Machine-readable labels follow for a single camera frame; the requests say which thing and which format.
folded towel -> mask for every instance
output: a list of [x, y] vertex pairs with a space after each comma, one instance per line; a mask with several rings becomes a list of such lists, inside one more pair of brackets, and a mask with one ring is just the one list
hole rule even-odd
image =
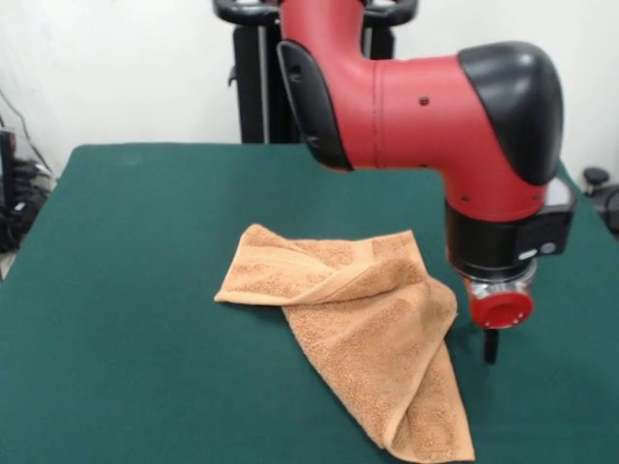
[[281, 305], [301, 348], [371, 440], [411, 462], [474, 460], [444, 336], [452, 291], [412, 233], [356, 242], [241, 237], [216, 302]]

cable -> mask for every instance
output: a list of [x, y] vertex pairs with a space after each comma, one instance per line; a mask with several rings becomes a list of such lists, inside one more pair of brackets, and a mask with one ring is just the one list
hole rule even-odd
[[49, 197], [49, 189], [39, 185], [47, 177], [44, 166], [36, 159], [15, 158], [15, 150], [15, 134], [0, 131], [0, 192], [4, 193], [0, 206], [0, 253], [19, 249]]
[[35, 155], [41, 161], [41, 163], [45, 166], [47, 171], [52, 172], [51, 168], [49, 167], [49, 164], [47, 163], [47, 161], [45, 160], [45, 158], [43, 157], [43, 155], [41, 154], [39, 149], [35, 146], [35, 144], [33, 143], [32, 139], [30, 138], [30, 132], [28, 132], [28, 126], [26, 125], [25, 118], [19, 112], [19, 110], [14, 107], [14, 105], [11, 103], [11, 101], [7, 98], [7, 96], [5, 95], [4, 91], [2, 90], [2, 87], [0, 87], [0, 98], [2, 98], [2, 100], [4, 100], [4, 103], [9, 107], [9, 109], [15, 114], [15, 116], [17, 116], [17, 118], [21, 122], [21, 126], [23, 127], [23, 135], [24, 135], [24, 137], [26, 137], [26, 141], [28, 142], [28, 144], [32, 148], [32, 151], [35, 152]]

black knob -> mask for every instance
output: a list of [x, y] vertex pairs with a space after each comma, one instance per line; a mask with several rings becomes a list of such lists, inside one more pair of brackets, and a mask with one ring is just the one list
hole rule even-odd
[[600, 167], [587, 167], [584, 170], [584, 180], [592, 187], [599, 187], [608, 182], [610, 174]]

black cable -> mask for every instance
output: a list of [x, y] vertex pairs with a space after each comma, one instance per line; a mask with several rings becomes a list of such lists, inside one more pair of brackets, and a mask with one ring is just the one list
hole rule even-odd
[[26, 120], [23, 117], [23, 114], [21, 114], [19, 112], [19, 110], [14, 107], [14, 105], [11, 103], [11, 101], [5, 95], [4, 91], [2, 90], [2, 87], [0, 87], [0, 98], [2, 98], [4, 103], [9, 107], [9, 109], [15, 114], [15, 116], [17, 116], [17, 118], [21, 122], [21, 126], [23, 127], [23, 135], [26, 138], [26, 141], [28, 142], [30, 147], [32, 148], [32, 151], [35, 152], [35, 155], [41, 161], [43, 166], [45, 166], [45, 169], [47, 169], [47, 171], [49, 171], [49, 172], [52, 172], [51, 168], [49, 167], [49, 164], [45, 160], [44, 156], [41, 154], [39, 149], [35, 146], [35, 144], [33, 143], [32, 139], [30, 138], [30, 132], [28, 131], [28, 126], [26, 125]]
[[[11, 205], [7, 206], [7, 198], [0, 202], [0, 253], [19, 249], [22, 239], [30, 231], [39, 211], [49, 197], [49, 189], [38, 185], [47, 176], [44, 167], [35, 159], [16, 159], [15, 147], [4, 147], [0, 153], [3, 166], [11, 171], [8, 176], [11, 189]], [[4, 185], [7, 178], [0, 180], [0, 192], [7, 194]]]

towel fold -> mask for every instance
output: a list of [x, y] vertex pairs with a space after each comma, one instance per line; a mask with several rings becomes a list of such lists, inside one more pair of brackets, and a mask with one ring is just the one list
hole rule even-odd
[[456, 298], [427, 273], [410, 231], [312, 241], [253, 225], [215, 301], [282, 306], [309, 362], [393, 456], [474, 460], [444, 342]]

